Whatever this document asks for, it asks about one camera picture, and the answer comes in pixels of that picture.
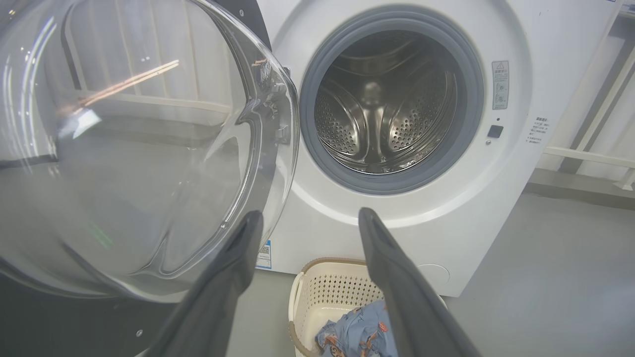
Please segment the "white washing machine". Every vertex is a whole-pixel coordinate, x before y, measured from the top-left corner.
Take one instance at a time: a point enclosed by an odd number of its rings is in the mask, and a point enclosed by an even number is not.
[[[458,296],[620,1],[223,5],[0,8],[5,274],[176,301],[250,210],[258,265],[297,273],[362,259],[370,207]]]
[[[259,0],[302,127],[271,268],[362,259],[365,206],[439,294],[459,296],[618,3]]]

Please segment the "warning label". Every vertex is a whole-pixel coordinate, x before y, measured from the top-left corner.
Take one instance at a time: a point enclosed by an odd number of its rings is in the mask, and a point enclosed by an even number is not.
[[[492,62],[494,101],[492,109],[507,109],[509,99],[509,61]]]
[[[527,134],[525,142],[528,142],[530,144],[541,144],[542,139],[545,138],[545,135],[547,135],[548,131],[549,120],[547,118],[537,117],[530,126],[529,134]]]
[[[267,241],[258,252],[256,267],[262,269],[271,269],[271,241]]]

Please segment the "white plastic basket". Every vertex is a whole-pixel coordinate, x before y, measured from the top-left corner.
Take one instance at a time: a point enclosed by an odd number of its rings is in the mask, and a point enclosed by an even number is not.
[[[289,297],[295,355],[317,356],[314,338],[328,320],[338,321],[350,310],[383,299],[362,260],[323,258],[308,263],[295,277]]]

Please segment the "clothing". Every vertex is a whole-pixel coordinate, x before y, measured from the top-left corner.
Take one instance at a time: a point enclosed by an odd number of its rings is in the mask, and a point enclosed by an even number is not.
[[[329,320],[317,334],[323,357],[397,357],[383,300],[342,315],[336,323]]]

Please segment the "washing machine door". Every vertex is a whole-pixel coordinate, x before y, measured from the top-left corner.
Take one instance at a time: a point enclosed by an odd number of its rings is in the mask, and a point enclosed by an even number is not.
[[[0,252],[22,283],[178,301],[246,214],[266,241],[297,94],[205,0],[0,5]]]

